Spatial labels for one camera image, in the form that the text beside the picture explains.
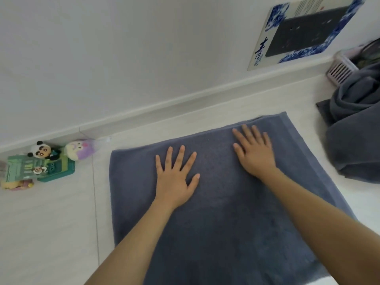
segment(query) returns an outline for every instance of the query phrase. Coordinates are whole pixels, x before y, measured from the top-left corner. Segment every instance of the hand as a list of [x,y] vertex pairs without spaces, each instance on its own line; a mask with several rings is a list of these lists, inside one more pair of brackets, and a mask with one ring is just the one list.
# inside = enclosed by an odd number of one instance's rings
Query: hand
[[244,148],[243,151],[239,144],[234,143],[236,155],[248,173],[261,179],[266,172],[276,169],[271,140],[266,132],[261,136],[256,126],[252,126],[253,134],[246,124],[242,128],[245,136],[236,129],[232,130]]
[[177,160],[171,167],[171,155],[173,148],[169,147],[166,154],[165,170],[162,169],[161,160],[156,155],[156,168],[157,168],[157,187],[156,187],[156,202],[164,203],[169,209],[183,205],[193,195],[195,188],[198,186],[200,174],[196,174],[189,186],[186,184],[186,177],[191,167],[194,164],[197,153],[191,154],[182,170],[183,155],[185,153],[185,146],[181,146],[177,156]]

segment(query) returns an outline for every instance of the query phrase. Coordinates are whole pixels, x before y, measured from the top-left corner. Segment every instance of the white basket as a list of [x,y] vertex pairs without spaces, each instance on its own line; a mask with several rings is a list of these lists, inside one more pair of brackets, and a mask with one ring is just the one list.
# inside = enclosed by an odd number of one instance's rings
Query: white basket
[[364,45],[348,50],[342,50],[335,56],[335,61],[332,63],[330,70],[326,74],[335,85],[339,87],[353,72],[359,70],[350,59],[356,57],[363,47]]

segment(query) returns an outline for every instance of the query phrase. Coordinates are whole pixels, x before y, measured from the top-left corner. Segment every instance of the purple plush toy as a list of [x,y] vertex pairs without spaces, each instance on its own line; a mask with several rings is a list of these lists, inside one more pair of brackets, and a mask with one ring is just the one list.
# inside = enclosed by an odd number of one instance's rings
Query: purple plush toy
[[65,155],[74,161],[83,160],[93,153],[95,153],[94,140],[74,141],[65,146]]

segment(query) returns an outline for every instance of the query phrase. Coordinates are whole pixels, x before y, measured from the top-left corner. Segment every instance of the gray towel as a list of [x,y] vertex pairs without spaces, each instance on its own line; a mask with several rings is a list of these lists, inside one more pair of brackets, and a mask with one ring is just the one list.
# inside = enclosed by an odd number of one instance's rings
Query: gray towel
[[353,73],[316,104],[330,127],[326,151],[345,177],[380,183],[380,63]]
[[[272,138],[287,176],[353,216],[286,113],[246,121]],[[140,148],[115,150],[109,166],[115,244],[140,220],[155,196],[155,158],[185,159],[197,151],[188,181],[201,173],[192,198],[176,209],[159,239],[145,285],[300,285],[328,273],[302,240],[282,205],[249,175],[233,151],[241,123]]]

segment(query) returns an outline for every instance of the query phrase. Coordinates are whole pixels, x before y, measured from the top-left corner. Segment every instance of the white wall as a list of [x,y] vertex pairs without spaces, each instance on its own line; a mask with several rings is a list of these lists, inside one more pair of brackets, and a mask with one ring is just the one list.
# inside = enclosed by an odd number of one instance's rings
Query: white wall
[[[271,70],[247,67],[287,1],[0,0],[0,147]],[[379,37],[378,8],[311,58]]]

